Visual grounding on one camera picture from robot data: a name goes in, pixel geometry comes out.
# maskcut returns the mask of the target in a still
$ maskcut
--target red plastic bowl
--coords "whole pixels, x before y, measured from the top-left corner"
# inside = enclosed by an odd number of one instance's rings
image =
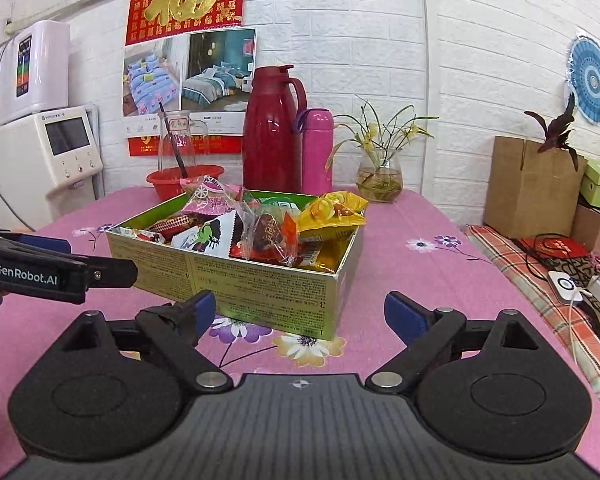
[[[189,166],[187,167],[187,174],[189,178],[196,176],[209,175],[213,178],[218,178],[224,173],[222,166],[215,166],[212,164],[202,164],[200,166]],[[182,173],[180,168],[167,168],[162,171],[154,171],[146,177],[146,181],[149,184],[154,185],[155,192],[163,202],[169,200],[183,193],[182,187],[180,186],[180,179]]]

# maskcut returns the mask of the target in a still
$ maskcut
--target straw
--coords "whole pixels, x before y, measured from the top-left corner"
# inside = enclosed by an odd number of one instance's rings
[[[173,155],[175,155],[176,160],[178,161],[178,166],[180,167],[180,173],[182,173],[183,178],[189,178],[189,175],[187,174],[187,168],[185,167],[184,162],[182,161],[182,156],[180,155],[180,149],[178,148],[178,143],[176,141],[176,138],[171,133],[171,129],[169,127],[169,121],[167,120],[167,114],[164,111],[164,107],[162,106],[162,103],[158,103],[158,104],[160,105],[160,111],[162,112],[162,116],[164,117],[164,125],[167,127],[167,136],[171,140],[171,147],[173,148]]]

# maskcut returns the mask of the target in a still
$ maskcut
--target display screen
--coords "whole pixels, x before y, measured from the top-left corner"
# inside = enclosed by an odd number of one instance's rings
[[[45,125],[51,151],[54,155],[70,152],[89,145],[89,137],[82,118],[67,119]]]
[[[29,92],[29,61],[31,54],[31,36],[18,46],[18,67],[16,74],[16,97]]]

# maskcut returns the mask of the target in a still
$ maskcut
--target glass jar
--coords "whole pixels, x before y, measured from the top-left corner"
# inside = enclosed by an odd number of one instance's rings
[[[375,148],[362,153],[356,175],[361,197],[370,202],[391,203],[400,195],[403,186],[401,151]]]
[[[196,166],[196,143],[194,136],[202,136],[202,146],[198,147],[208,154],[209,130],[203,121],[191,120],[187,110],[166,112],[160,118],[160,145],[158,146],[158,171],[169,168],[193,168]]]

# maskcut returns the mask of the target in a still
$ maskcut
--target red thermos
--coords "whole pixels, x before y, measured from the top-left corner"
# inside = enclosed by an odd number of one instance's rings
[[[306,110],[299,79],[289,77],[293,65],[264,66],[253,74],[242,134],[242,172],[246,189],[300,193],[302,138],[294,129],[298,112]],[[298,107],[289,85],[298,96]]]

